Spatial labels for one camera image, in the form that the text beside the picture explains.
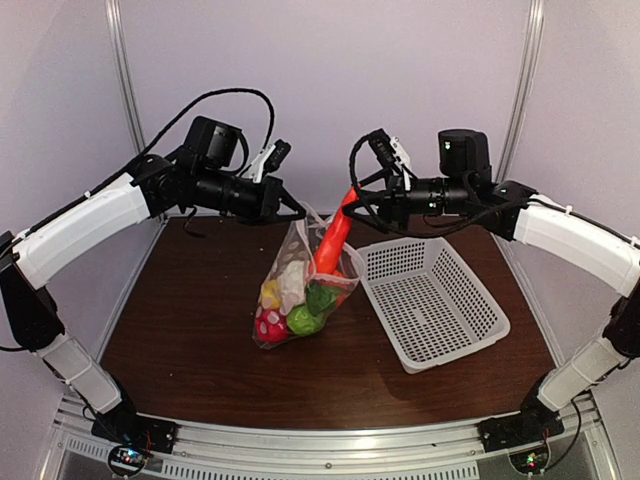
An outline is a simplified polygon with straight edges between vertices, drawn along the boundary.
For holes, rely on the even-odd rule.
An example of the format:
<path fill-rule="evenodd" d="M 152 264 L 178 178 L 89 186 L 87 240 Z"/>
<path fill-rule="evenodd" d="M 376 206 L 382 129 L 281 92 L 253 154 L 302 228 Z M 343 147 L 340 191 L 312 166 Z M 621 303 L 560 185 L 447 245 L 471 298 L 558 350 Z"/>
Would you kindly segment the orange carrot toy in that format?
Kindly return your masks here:
<path fill-rule="evenodd" d="M 334 218 L 329 225 L 320 246 L 314 254 L 316 272 L 332 274 L 338 266 L 342 249 L 352 227 L 352 218 L 343 213 L 343 208 L 358 199 L 357 193 L 351 188 L 345 195 Z"/>

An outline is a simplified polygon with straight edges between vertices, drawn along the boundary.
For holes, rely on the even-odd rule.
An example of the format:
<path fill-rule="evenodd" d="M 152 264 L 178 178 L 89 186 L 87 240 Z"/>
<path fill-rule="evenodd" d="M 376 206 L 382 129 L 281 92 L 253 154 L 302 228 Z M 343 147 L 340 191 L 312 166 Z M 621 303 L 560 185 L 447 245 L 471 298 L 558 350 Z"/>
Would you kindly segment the white cauliflower toy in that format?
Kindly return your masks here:
<path fill-rule="evenodd" d="M 308 263 L 306 261 L 293 260 L 278 276 L 281 297 L 280 311 L 283 315 L 288 315 L 294 307 L 304 303 L 307 273 Z"/>

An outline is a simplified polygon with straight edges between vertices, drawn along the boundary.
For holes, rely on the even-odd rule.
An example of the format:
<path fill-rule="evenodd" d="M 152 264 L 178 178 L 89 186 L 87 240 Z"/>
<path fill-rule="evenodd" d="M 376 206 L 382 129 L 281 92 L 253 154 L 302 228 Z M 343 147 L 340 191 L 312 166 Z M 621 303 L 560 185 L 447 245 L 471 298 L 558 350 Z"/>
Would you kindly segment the orange pumpkin toy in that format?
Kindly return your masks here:
<path fill-rule="evenodd" d="M 347 286 L 344 283 L 345 279 L 346 277 L 342 272 L 334 270 L 330 279 L 322 279 L 320 281 L 322 292 L 327 302 L 334 308 L 339 307 L 347 297 L 348 292 Z"/>

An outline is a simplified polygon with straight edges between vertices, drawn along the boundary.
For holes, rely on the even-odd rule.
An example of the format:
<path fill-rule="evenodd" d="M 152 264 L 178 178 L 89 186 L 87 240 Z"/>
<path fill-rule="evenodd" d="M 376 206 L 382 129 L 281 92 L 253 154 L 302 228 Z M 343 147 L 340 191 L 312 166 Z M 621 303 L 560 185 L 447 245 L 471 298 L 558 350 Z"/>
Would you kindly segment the clear dotted zip bag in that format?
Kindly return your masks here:
<path fill-rule="evenodd" d="M 360 283 L 366 265 L 349 244 L 338 249 L 336 267 L 319 270 L 315 254 L 331 225 L 310 205 L 291 222 L 269 273 L 260 286 L 252 338 L 270 350 L 321 331 Z"/>

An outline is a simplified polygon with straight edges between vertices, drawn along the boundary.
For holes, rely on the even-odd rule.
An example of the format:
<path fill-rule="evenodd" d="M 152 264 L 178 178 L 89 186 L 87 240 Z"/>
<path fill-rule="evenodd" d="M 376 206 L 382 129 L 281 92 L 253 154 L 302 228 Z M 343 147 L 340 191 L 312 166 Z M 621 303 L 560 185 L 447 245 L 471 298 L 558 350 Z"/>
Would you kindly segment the yellow apple toy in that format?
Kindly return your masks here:
<path fill-rule="evenodd" d="M 268 280 L 261 285 L 260 305 L 263 309 L 278 310 L 281 306 L 277 280 Z"/>

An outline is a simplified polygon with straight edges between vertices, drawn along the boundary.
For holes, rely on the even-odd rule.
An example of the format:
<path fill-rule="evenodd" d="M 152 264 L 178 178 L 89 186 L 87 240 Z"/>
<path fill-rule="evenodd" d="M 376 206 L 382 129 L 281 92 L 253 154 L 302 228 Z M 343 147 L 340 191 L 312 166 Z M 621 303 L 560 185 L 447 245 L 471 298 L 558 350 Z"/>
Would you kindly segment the green lettuce leaf toy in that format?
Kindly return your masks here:
<path fill-rule="evenodd" d="M 319 316 L 335 310 L 343 291 L 337 286 L 312 281 L 306 287 L 306 306 L 308 311 Z"/>

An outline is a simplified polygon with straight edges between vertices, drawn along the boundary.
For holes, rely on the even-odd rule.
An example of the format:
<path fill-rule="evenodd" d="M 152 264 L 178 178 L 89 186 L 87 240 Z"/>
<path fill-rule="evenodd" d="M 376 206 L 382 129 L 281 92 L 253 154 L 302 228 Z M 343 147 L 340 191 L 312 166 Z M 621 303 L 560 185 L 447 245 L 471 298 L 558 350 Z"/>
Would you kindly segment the green pepper toy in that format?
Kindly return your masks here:
<path fill-rule="evenodd" d="M 295 307 L 286 318 L 289 330 L 297 336 L 309 336 L 319 332 L 325 324 L 325 315 L 312 314 L 306 305 Z"/>

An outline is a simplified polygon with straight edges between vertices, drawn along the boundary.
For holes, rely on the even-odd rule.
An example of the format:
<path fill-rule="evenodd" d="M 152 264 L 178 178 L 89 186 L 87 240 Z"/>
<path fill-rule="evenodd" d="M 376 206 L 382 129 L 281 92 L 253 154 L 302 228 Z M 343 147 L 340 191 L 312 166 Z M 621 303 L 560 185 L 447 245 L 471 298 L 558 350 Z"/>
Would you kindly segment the red pepper toy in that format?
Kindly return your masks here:
<path fill-rule="evenodd" d="M 286 317 L 278 310 L 261 309 L 255 320 L 257 340 L 267 343 L 278 343 L 289 336 Z"/>

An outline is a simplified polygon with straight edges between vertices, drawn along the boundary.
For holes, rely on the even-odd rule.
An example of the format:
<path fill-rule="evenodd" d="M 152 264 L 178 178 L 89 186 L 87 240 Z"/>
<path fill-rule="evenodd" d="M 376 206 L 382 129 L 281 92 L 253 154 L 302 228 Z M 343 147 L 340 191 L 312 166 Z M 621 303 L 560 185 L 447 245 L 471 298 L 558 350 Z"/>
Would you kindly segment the white plastic basket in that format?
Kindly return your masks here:
<path fill-rule="evenodd" d="M 361 285 L 403 369 L 420 373 L 479 352 L 511 325 L 444 239 L 400 238 L 358 250 Z"/>

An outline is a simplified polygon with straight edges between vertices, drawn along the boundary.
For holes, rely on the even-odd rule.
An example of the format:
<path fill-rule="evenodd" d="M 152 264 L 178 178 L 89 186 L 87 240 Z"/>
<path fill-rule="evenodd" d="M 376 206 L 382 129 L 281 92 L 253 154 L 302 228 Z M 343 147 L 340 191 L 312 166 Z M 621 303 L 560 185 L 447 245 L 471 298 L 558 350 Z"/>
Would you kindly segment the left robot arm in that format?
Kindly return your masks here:
<path fill-rule="evenodd" d="M 198 116 L 185 141 L 166 156 L 134 159 L 96 192 L 41 226 L 1 237 L 1 295 L 19 348 L 43 360 L 123 444 L 144 424 L 113 377 L 66 332 L 46 286 L 62 269 L 115 234 L 179 208 L 205 208 L 246 225 L 301 219 L 304 207 L 274 177 L 291 150 L 277 140 L 238 171 L 229 170 L 240 129 Z"/>

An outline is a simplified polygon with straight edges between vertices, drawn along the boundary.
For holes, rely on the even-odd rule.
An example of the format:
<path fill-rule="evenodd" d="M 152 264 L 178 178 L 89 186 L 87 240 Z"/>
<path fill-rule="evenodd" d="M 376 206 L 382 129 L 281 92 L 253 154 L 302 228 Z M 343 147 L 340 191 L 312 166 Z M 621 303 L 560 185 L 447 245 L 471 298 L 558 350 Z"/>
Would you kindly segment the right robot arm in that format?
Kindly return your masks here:
<path fill-rule="evenodd" d="M 420 177 L 383 129 L 359 138 L 348 156 L 355 197 L 346 216 L 383 233 L 437 239 L 479 226 L 504 241 L 549 254 L 607 286 L 617 299 L 607 323 L 541 377 L 513 419 L 519 440 L 535 440 L 559 411 L 639 357 L 639 241 L 518 181 L 495 180 L 485 133 L 437 135 L 439 175 Z"/>

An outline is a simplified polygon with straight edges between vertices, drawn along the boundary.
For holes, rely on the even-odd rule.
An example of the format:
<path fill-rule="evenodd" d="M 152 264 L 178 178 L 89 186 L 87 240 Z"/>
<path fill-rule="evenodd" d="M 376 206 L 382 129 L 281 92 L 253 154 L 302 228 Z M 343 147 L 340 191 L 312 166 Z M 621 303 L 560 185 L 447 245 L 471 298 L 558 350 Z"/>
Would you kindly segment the right aluminium frame post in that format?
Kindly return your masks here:
<path fill-rule="evenodd" d="M 501 149 L 500 160 L 495 174 L 495 179 L 498 182 L 506 180 L 510 173 L 523 130 L 527 104 L 533 89 L 542 47 L 545 6 L 546 2 L 544 0 L 529 1 L 516 89 L 505 139 Z"/>

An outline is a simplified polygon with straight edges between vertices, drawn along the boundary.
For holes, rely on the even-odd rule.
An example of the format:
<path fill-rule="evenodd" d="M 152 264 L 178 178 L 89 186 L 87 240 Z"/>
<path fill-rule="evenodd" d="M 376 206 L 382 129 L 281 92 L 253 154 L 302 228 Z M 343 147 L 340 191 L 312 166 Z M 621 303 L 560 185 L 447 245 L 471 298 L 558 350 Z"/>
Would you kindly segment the aluminium frame post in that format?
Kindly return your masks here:
<path fill-rule="evenodd" d="M 546 2 L 544 0 L 529 1 L 516 89 L 505 139 L 501 149 L 500 160 L 495 174 L 495 179 L 498 182 L 506 180 L 510 173 L 523 130 L 527 104 L 533 89 L 542 47 L 545 6 Z"/>
<path fill-rule="evenodd" d="M 146 146 L 132 71 L 129 62 L 126 36 L 124 31 L 121 2 L 118 0 L 104 1 L 107 29 L 110 36 L 114 55 L 115 69 L 119 90 L 124 107 L 127 129 L 136 153 L 140 153 Z"/>

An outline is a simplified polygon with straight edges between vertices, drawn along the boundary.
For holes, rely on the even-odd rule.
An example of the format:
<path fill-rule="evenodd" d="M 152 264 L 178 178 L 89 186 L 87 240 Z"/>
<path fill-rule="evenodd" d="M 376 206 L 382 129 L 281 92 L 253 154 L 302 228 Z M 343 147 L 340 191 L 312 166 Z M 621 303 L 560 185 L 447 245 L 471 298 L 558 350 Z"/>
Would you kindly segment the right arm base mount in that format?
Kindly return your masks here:
<path fill-rule="evenodd" d="M 518 412 L 490 417 L 478 424 L 484 451 L 494 452 L 532 443 L 565 431 L 557 410 L 550 410 L 536 397 L 525 399 Z"/>

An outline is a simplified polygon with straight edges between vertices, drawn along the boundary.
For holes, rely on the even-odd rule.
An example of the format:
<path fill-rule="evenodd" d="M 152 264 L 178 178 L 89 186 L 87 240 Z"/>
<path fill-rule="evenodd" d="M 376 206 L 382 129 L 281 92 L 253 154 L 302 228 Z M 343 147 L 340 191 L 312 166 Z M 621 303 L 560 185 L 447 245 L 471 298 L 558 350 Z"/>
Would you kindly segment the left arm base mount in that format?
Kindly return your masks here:
<path fill-rule="evenodd" d="M 135 446 L 145 451 L 171 454 L 174 449 L 178 425 L 130 412 L 97 414 L 93 421 L 93 436 Z"/>

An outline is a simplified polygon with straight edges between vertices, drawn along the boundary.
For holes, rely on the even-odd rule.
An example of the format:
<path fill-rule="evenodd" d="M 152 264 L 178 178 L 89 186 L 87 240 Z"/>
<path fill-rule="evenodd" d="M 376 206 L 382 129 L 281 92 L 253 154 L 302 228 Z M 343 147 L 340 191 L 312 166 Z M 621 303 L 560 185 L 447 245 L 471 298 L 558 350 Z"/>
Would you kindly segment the left aluminium frame post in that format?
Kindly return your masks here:
<path fill-rule="evenodd" d="M 129 62 L 126 36 L 124 31 L 121 2 L 118 0 L 104 1 L 107 29 L 110 36 L 114 55 L 115 69 L 119 90 L 124 107 L 127 129 L 136 153 L 140 153 L 146 146 L 132 71 Z"/>

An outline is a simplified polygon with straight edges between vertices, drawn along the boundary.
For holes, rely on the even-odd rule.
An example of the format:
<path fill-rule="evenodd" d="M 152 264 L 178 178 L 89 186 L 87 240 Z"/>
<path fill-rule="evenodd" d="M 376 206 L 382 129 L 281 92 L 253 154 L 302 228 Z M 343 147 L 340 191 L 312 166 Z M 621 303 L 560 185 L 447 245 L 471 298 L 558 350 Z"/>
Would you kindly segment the aluminium front rail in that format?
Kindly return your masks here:
<path fill-rule="evenodd" d="M 600 412 L 590 395 L 578 415 L 563 409 L 564 432 L 526 446 L 488 451 L 485 418 L 355 430 L 241 428 L 178 421 L 170 453 L 153 452 L 131 479 L 622 479 Z M 91 435 L 82 402 L 63 396 L 35 479 L 119 479 L 107 466 L 114 445 Z M 549 447 L 550 472 L 522 474 L 524 451 Z"/>

